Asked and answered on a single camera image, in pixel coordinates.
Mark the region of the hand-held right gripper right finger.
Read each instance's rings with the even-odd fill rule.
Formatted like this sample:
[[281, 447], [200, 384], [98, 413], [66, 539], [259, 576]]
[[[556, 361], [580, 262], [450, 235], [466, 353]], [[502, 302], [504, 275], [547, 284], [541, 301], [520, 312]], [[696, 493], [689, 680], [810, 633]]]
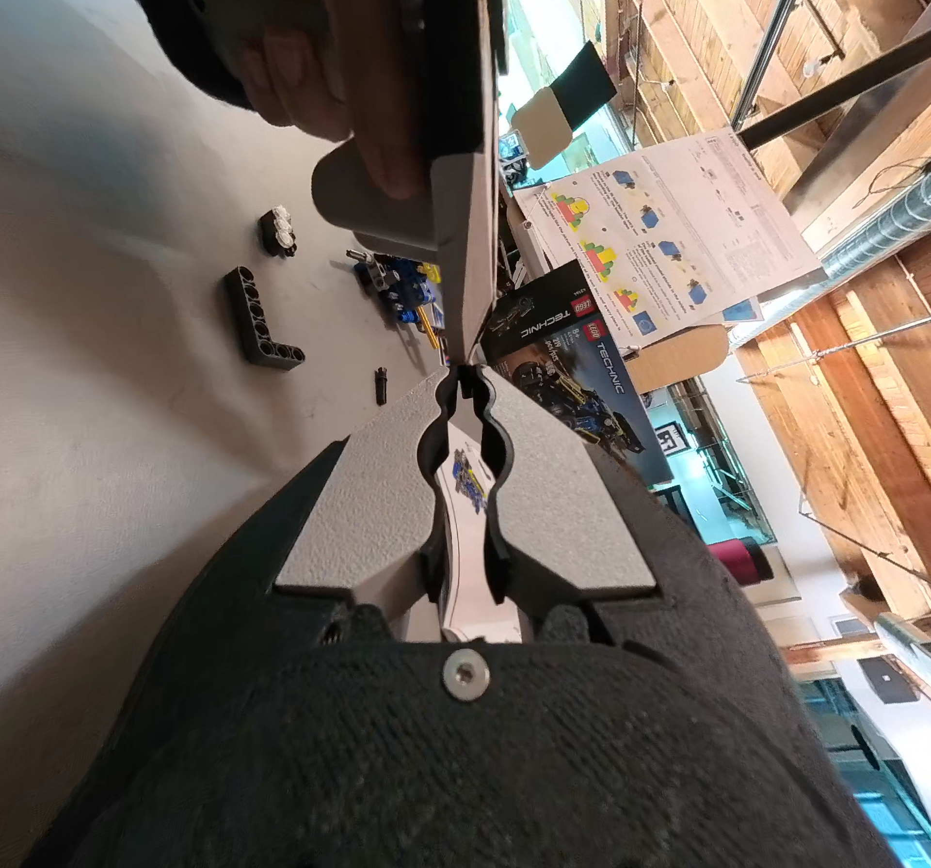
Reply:
[[480, 364], [464, 390], [482, 422], [484, 571], [525, 614], [651, 594], [657, 581], [593, 458], [599, 450]]

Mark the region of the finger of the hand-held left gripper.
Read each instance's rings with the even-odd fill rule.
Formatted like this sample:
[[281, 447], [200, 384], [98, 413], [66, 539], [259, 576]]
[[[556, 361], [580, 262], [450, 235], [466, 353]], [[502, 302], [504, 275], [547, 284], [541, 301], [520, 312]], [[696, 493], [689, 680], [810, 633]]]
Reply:
[[433, 216], [449, 362], [469, 363], [495, 303], [497, 175], [486, 153], [433, 163]]

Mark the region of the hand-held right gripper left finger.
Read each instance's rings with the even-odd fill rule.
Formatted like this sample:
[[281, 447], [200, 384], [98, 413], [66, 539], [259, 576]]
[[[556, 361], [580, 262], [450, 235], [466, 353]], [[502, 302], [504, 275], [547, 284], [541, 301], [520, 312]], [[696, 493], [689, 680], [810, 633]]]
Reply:
[[345, 603], [413, 606], [445, 553], [436, 473], [457, 374], [442, 367], [345, 442], [275, 586]]

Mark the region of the dark grey L-shaped lego beam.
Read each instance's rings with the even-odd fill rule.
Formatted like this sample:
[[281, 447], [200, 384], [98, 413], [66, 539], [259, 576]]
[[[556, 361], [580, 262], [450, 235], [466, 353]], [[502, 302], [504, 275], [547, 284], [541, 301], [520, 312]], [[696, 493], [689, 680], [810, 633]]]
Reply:
[[273, 338], [261, 296], [250, 269], [237, 266], [223, 278], [227, 301], [233, 316], [239, 347], [247, 363], [280, 371], [290, 371], [305, 362], [297, 346]]

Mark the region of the partly built blue lego model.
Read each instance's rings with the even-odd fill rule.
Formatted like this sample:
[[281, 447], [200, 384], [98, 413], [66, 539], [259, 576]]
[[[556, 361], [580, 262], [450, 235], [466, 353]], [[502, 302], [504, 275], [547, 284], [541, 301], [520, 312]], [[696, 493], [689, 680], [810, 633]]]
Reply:
[[364, 248], [350, 248], [345, 254], [353, 262], [357, 280], [385, 314], [398, 325], [415, 328], [437, 352], [439, 361], [449, 364], [439, 267]]

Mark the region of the black toy set box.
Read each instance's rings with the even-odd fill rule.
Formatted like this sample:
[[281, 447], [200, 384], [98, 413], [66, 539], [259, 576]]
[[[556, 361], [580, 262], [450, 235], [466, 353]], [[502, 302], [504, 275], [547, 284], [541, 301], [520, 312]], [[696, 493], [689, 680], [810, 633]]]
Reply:
[[498, 300], [482, 331], [483, 360], [499, 363], [513, 352], [599, 315], [588, 278], [574, 259]]

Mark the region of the black lego piece white studs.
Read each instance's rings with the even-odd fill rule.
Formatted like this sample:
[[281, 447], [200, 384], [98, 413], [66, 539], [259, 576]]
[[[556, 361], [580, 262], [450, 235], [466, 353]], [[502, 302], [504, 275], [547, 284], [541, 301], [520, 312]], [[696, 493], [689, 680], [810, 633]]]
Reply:
[[267, 210], [257, 222], [259, 242], [262, 250], [270, 257], [294, 257], [297, 242], [291, 214], [284, 205], [275, 205]]

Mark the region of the person's left hand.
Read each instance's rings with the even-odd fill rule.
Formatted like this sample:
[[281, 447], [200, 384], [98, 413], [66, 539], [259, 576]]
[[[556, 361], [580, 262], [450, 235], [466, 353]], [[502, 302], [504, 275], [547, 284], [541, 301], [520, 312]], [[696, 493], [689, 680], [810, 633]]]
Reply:
[[321, 0], [343, 93], [328, 84], [325, 57], [297, 28], [270, 25], [242, 43], [231, 71], [250, 106], [270, 125], [321, 140], [355, 140], [369, 177], [388, 197], [425, 189], [416, 104], [406, 75], [401, 0]]

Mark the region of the beige and black card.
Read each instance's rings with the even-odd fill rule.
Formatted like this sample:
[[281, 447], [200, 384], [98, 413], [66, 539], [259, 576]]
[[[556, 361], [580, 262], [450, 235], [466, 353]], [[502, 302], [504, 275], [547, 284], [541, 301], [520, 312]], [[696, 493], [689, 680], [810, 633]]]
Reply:
[[534, 93], [510, 120], [529, 168], [542, 169], [572, 143], [574, 133], [614, 98], [617, 90], [599, 50], [586, 41], [551, 84]]

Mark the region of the dark red round object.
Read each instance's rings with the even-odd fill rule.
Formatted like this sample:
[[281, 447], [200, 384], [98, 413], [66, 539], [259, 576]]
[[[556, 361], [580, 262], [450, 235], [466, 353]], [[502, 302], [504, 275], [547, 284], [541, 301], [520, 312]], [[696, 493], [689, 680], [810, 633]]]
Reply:
[[751, 537], [725, 539], [707, 548], [742, 587], [774, 580], [774, 571], [762, 546]]

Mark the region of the brown cardboard flap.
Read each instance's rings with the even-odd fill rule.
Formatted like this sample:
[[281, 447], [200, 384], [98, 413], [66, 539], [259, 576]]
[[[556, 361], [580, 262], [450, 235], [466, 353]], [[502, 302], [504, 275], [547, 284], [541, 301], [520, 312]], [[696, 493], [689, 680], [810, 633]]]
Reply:
[[729, 353], [723, 325], [690, 327], [641, 347], [625, 362], [634, 390], [643, 395], [719, 368]]

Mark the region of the hanging printed paper poster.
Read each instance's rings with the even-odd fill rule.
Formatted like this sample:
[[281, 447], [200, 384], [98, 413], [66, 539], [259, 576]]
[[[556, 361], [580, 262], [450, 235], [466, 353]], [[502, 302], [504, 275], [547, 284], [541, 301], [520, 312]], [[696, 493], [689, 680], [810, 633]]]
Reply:
[[822, 271], [729, 126], [514, 197], [547, 258], [579, 263], [619, 346], [649, 346]]

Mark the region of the black flat panel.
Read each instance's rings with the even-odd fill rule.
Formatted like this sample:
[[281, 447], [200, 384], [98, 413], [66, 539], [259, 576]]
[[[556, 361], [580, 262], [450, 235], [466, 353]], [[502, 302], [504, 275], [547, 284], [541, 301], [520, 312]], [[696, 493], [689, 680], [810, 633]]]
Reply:
[[890, 659], [891, 656], [877, 656], [857, 661], [870, 690], [884, 706], [918, 702], [920, 691]]

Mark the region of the black metal bar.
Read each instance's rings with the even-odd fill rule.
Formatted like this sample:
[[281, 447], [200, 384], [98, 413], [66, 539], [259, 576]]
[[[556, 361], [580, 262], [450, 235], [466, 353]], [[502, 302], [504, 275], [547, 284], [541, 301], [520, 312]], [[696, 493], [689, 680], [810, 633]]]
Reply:
[[918, 67], [929, 58], [930, 32], [924, 32], [882, 54], [876, 60], [744, 128], [738, 132], [738, 137], [749, 151], [755, 151]]

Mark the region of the silver ventilation duct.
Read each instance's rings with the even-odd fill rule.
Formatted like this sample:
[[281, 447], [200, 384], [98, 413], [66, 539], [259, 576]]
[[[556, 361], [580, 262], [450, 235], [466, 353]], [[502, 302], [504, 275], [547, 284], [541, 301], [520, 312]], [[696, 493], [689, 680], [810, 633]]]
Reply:
[[901, 195], [874, 212], [866, 222], [822, 258], [824, 280], [772, 300], [761, 323], [733, 329], [729, 349], [735, 351], [763, 332], [795, 316], [859, 274], [898, 254], [930, 232], [930, 176], [925, 173]]

